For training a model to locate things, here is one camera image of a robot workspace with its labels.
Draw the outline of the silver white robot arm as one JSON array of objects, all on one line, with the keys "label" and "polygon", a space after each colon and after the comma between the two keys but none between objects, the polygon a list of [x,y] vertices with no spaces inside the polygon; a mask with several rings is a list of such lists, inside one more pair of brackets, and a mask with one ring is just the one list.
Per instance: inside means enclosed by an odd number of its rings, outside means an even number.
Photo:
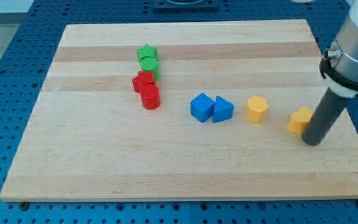
[{"label": "silver white robot arm", "polygon": [[320,72],[335,94],[358,96],[358,0],[352,3],[330,48],[324,50]]}]

